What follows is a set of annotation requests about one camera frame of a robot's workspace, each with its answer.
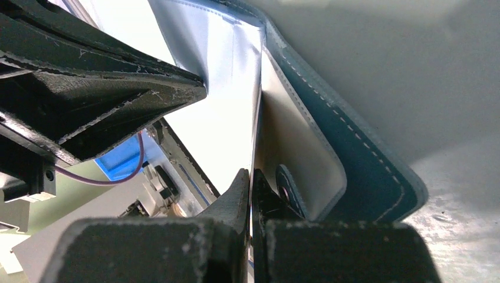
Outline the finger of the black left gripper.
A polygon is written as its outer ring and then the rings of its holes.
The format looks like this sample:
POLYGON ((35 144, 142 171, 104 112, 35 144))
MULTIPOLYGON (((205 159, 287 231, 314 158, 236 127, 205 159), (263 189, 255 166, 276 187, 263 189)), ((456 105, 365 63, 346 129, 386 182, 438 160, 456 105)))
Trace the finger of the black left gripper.
POLYGON ((175 99, 205 98, 197 75, 126 46, 50 1, 1 1, 1 63, 40 73, 173 87, 175 99))

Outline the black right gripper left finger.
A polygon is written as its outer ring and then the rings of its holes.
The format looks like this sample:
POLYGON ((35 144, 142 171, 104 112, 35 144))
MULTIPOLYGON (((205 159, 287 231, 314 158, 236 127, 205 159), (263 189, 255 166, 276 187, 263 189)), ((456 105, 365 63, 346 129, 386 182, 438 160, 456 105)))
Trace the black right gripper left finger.
POLYGON ((190 218, 88 218, 72 223, 42 282, 245 282, 249 172, 190 218))

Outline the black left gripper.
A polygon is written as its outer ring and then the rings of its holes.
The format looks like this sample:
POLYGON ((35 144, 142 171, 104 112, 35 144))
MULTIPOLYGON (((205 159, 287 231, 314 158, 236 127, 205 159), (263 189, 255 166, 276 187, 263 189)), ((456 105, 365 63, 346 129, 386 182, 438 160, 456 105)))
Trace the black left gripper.
POLYGON ((54 165, 41 156, 68 165, 99 157, 205 97, 201 82, 157 75, 2 79, 1 133, 10 139, 1 136, 1 230, 25 233, 30 205, 56 196, 54 165))

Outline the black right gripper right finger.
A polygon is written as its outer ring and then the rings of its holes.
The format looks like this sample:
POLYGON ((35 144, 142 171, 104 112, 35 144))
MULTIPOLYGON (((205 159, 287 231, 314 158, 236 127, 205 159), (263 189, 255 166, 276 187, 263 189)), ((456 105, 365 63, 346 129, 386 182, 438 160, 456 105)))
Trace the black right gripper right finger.
POLYGON ((260 170, 252 185, 256 282, 440 282, 417 231, 403 223, 310 222, 260 170))

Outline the blue leather card holder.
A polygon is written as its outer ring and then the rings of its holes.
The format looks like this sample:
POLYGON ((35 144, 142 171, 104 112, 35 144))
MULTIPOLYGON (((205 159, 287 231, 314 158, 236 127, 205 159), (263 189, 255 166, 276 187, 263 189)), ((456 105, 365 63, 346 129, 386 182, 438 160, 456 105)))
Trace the blue leather card holder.
POLYGON ((251 165, 255 99, 262 95, 260 169, 309 221, 402 221, 428 199, 422 180, 244 1, 150 1, 175 64, 207 97, 170 121, 191 144, 231 166, 251 165))

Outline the thin credit card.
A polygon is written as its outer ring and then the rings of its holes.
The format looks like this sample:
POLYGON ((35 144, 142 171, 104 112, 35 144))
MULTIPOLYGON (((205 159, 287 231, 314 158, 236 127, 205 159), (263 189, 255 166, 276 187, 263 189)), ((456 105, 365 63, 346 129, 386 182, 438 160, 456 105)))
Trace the thin credit card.
POLYGON ((258 265, 255 263, 255 239, 254 239, 254 227, 253 227, 253 187, 255 183, 255 169, 258 159, 258 135, 260 127, 260 117, 261 117, 261 104, 262 104, 263 92, 260 92, 255 99, 254 106, 254 116, 252 122, 252 159, 249 171, 250 183, 249 183, 249 239, 248 239, 248 282, 259 282, 259 273, 256 270, 258 265))

